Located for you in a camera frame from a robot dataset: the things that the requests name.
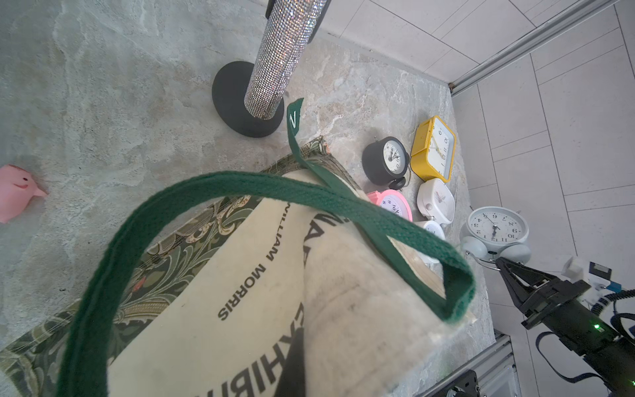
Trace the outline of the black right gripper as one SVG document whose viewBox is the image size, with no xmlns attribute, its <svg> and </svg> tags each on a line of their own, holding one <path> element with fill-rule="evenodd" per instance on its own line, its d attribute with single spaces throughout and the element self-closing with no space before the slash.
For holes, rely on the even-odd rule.
<svg viewBox="0 0 635 397">
<path fill-rule="evenodd" d="M 553 275 L 502 257 L 494 264 L 514 306 L 524 315 L 522 326 L 527 330 L 542 324 L 578 355 L 598 352 L 618 338 L 612 327 L 578 300 L 590 289 L 585 282 L 553 279 Z"/>
</svg>

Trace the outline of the white round alarm clock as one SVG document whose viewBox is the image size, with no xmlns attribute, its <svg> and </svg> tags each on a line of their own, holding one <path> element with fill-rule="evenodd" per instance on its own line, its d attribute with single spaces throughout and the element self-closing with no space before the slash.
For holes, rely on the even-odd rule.
<svg viewBox="0 0 635 397">
<path fill-rule="evenodd" d="M 433 220 L 428 220 L 428 221 L 415 222 L 415 224 L 419 226 L 420 228 L 426 230 L 427 232 L 433 234 L 435 237 L 440 238 L 443 241 L 446 240 L 445 232 L 439 223 Z M 426 255 L 423 255 L 422 253 L 419 253 L 418 255 L 428 267 L 440 263 L 440 261 L 438 261 L 437 258 L 426 256 Z"/>
</svg>

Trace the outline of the white square alarm clock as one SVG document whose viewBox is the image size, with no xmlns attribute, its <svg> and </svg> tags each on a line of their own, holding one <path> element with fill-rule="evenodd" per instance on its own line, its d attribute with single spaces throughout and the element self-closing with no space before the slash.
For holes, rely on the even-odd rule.
<svg viewBox="0 0 635 397">
<path fill-rule="evenodd" d="M 416 204 L 418 211 L 428 220 L 440 225 L 449 225 L 454 221 L 456 201 L 441 179 L 434 178 L 422 183 Z"/>
</svg>

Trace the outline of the pink twin-bell alarm clock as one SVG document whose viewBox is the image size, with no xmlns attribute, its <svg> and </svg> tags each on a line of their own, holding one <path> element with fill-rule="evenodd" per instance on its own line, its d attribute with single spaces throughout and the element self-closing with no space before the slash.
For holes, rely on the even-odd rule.
<svg viewBox="0 0 635 397">
<path fill-rule="evenodd" d="M 397 190 L 374 191 L 368 193 L 368 199 L 379 206 L 386 209 L 390 213 L 400 216 L 408 221 L 413 221 L 413 215 L 410 205 L 406 198 Z"/>
</svg>

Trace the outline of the yellow square alarm clock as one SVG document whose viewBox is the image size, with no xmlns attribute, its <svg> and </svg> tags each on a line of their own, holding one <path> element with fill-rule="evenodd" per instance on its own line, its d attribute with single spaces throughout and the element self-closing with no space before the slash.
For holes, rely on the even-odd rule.
<svg viewBox="0 0 635 397">
<path fill-rule="evenodd" d="M 438 178 L 451 180 L 456 135 L 438 116 L 422 122 L 414 135 L 410 166 L 415 175 L 427 181 Z"/>
</svg>

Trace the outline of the small black alarm clock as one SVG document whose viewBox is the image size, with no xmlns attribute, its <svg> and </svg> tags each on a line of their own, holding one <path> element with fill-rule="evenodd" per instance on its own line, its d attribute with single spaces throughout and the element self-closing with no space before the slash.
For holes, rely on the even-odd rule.
<svg viewBox="0 0 635 397">
<path fill-rule="evenodd" d="M 410 156 L 395 137 L 386 137 L 368 145 L 362 153 L 362 167 L 366 177 L 377 186 L 401 190 L 406 185 Z"/>
</svg>

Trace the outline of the canvas bag with green handles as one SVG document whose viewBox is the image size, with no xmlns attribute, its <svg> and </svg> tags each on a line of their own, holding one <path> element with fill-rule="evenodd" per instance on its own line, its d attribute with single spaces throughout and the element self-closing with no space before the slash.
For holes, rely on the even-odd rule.
<svg viewBox="0 0 635 397">
<path fill-rule="evenodd" d="M 456 249 L 324 145 L 185 180 L 132 213 L 81 301 L 1 353 L 21 396 L 382 396 L 468 319 Z"/>
</svg>

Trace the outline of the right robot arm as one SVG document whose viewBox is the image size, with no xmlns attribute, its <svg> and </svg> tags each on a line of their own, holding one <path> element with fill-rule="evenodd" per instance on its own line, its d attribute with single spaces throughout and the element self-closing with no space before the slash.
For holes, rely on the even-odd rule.
<svg viewBox="0 0 635 397">
<path fill-rule="evenodd" d="M 542 351 L 542 340 L 553 335 L 592 369 L 574 377 L 557 372 L 562 380 L 576 384 L 595 377 L 611 396 L 634 395 L 634 329 L 623 326 L 625 319 L 634 320 L 634 314 L 615 313 L 609 323 L 600 317 L 608 304 L 633 299 L 633 289 L 602 295 L 588 309 L 580 299 L 592 285 L 583 276 L 573 274 L 563 280 L 502 257 L 495 266 L 514 306 L 525 317 L 522 326 L 527 330 L 540 324 L 548 328 L 536 338 L 537 351 Z"/>
</svg>

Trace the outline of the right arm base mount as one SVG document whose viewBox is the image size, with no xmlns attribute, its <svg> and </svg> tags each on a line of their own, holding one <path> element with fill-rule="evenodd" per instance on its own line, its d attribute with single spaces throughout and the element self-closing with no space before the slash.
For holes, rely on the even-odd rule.
<svg viewBox="0 0 635 397">
<path fill-rule="evenodd" d="M 480 397 L 481 389 L 476 372 L 467 370 L 446 380 L 424 394 L 425 397 Z"/>
</svg>

